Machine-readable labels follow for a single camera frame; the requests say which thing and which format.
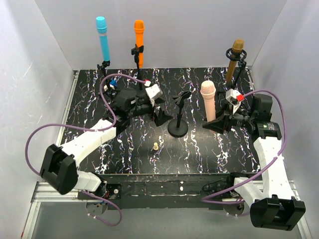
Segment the gold microphone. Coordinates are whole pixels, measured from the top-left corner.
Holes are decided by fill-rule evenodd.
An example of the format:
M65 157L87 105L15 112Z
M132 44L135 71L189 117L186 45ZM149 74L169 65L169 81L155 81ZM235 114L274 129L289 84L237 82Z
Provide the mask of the gold microphone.
M233 73L236 67L237 61L240 59L240 55L244 49L244 40L243 39L236 39L232 45L232 48L230 48L226 56L230 60L227 74L226 74L226 82L228 84L231 83Z

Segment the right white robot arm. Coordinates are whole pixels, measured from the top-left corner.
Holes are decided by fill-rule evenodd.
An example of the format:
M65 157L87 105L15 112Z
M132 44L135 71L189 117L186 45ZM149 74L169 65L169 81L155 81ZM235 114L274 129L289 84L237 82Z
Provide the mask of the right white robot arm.
M241 111L245 95L237 90L227 91L226 105L216 114L216 119L203 128L217 133L229 132L234 126L245 128L253 141L261 170L253 176L230 173L224 190L201 200L214 204L214 197L234 191L249 206L254 227L291 231L305 214L306 206L296 199L285 170L282 152L286 146L286 132L271 120L275 95L261 91L251 95L249 111Z

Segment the round-base mic stand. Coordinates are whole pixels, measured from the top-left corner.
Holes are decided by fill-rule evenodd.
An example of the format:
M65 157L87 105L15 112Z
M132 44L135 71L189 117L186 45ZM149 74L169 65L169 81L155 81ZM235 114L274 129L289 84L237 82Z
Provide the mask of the round-base mic stand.
M190 91L181 92L178 96L173 96L174 103L178 106L179 111L176 119L172 119L168 126L168 133L175 137L180 138L184 137L188 132L188 124L182 119L182 110L184 107L184 100L188 99L191 96Z
M131 49L131 55L134 56L134 61L137 67L137 79L140 81L143 81L143 74L141 73L141 67L140 63L142 63L142 57L143 57L143 51L144 46L138 47L137 44L135 44L135 47ZM142 97L145 95L145 85L139 82L139 89L137 90L137 96Z

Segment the pink microphone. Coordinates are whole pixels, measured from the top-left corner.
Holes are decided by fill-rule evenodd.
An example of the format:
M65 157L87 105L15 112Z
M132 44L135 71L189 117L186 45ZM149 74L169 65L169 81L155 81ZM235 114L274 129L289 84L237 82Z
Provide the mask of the pink microphone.
M215 110L215 93L216 88L212 81L205 80L201 84L200 93L204 100L205 113L207 121L210 122L216 119Z

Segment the tripod clip stand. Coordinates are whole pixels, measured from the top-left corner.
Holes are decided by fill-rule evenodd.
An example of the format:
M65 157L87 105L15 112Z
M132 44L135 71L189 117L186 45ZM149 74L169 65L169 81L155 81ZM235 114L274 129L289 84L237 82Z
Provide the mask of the tripod clip stand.
M103 61L101 65L97 64L98 70L102 71L103 77L107 76L107 70L106 68L110 66L110 61ZM104 85L104 96L109 97L110 100L112 100L117 94L119 90L117 87L117 81L116 80L111 80L107 79L105 81Z

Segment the blue microphone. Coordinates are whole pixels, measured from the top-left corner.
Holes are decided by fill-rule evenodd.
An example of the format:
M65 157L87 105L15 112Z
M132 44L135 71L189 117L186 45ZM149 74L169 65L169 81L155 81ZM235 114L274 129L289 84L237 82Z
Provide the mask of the blue microphone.
M103 60L106 62L110 61L109 44L107 37L107 23L103 16L96 17L96 28L99 34Z

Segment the orange microphone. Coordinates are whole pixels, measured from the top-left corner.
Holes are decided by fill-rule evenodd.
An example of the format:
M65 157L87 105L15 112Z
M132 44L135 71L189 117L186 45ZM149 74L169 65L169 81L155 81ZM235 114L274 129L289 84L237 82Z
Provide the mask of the orange microphone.
M136 20L134 24L134 30L136 34L136 46L139 48L139 67L143 67L143 52L141 52L141 47L144 46L144 21L143 20Z

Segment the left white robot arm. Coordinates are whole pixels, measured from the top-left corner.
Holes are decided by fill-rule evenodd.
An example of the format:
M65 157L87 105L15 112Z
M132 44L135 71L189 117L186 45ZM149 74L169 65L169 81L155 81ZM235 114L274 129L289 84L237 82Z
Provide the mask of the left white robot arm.
M155 84L140 92L125 88L117 92L110 104L111 111L89 131L61 146L49 146L45 152L40 177L61 195L72 190L86 190L98 197L107 193L107 181L97 173L79 171L80 163L102 144L116 138L137 116L149 115L160 126L172 119L163 110L155 113L155 106L164 103L163 92Z

